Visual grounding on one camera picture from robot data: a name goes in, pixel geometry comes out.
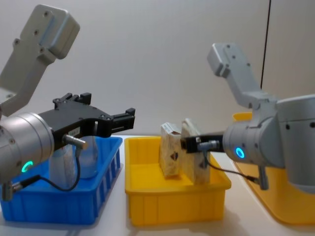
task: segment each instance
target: yellow plastic bin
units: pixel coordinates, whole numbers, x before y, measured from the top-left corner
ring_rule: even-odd
[[[252,113],[236,113],[234,121],[250,120]],[[240,172],[258,176],[257,166],[235,163]],[[269,212],[279,221],[288,224],[315,224],[315,195],[304,193],[293,187],[283,169],[268,167],[266,173],[269,189],[262,191],[257,184],[247,181]]]
[[[160,137],[125,140],[129,218],[135,226],[221,220],[231,181],[212,169],[210,184],[193,185],[185,176],[165,179],[160,169]],[[219,167],[211,156],[213,165]]]

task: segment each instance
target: clear plastic cup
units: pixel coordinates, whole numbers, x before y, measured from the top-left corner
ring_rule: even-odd
[[[81,138],[88,143],[88,149],[82,150],[79,161],[81,167],[80,178],[91,178],[97,174],[98,150],[95,136]]]
[[[54,152],[49,158],[49,179],[61,188],[70,188],[76,179],[76,168],[71,145]]]

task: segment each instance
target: black cable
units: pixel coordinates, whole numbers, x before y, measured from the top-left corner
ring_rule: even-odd
[[[258,184],[258,182],[259,182],[259,179],[256,178],[256,177],[247,176],[247,175],[245,175],[245,174],[243,174],[243,173],[240,173],[240,172],[237,172],[237,171],[225,170],[225,169],[222,169],[222,168],[219,168],[219,167],[216,167],[216,166],[212,165],[212,164],[208,161],[208,159],[207,159],[207,153],[204,154],[204,158],[205,158],[205,163],[206,163],[206,165],[209,165],[209,166],[212,167],[213,169],[216,169],[216,170],[218,170],[218,171],[223,171],[223,172],[228,172],[228,173],[240,175],[240,176],[242,176],[242,177],[248,179],[249,181],[254,182],[254,183],[257,183],[257,184]]]
[[[31,185],[32,183],[35,183],[38,180],[40,180],[40,175],[35,175],[20,181],[20,185],[22,186],[22,188],[26,188],[27,186]]]
[[[56,185],[54,182],[52,182],[49,179],[47,179],[45,177],[42,177],[42,176],[40,177],[40,179],[43,180],[43,181],[46,181],[51,186],[53,186],[54,188],[56,188],[56,189],[58,189],[60,191],[63,191],[63,192],[71,191],[72,189],[74,189],[77,186],[77,184],[78,184],[78,182],[80,180],[80,173],[81,173],[80,162],[79,162],[79,155],[75,157],[75,161],[77,163],[77,178],[76,178],[74,184],[70,188],[61,188],[58,185]]]
[[[268,17],[267,17],[267,28],[266,28],[266,36],[265,36],[264,57],[262,59],[262,70],[261,70],[261,80],[260,80],[260,88],[261,89],[262,89],[262,80],[263,80],[263,77],[264,77],[265,59],[266,59],[266,51],[267,51],[268,28],[269,28],[269,20],[270,20],[270,8],[271,8],[271,0],[269,0]]]

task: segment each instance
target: blue led light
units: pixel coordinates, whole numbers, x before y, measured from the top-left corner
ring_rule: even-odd
[[[240,147],[237,147],[235,149],[235,153],[236,153],[236,155],[238,155],[239,158],[241,158],[241,159],[245,158],[245,153]]]

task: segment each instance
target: green led light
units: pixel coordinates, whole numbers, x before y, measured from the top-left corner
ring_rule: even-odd
[[[28,171],[28,166],[32,166],[33,162],[32,161],[28,161],[27,163],[24,164],[24,166],[22,167],[22,172],[26,172]]]

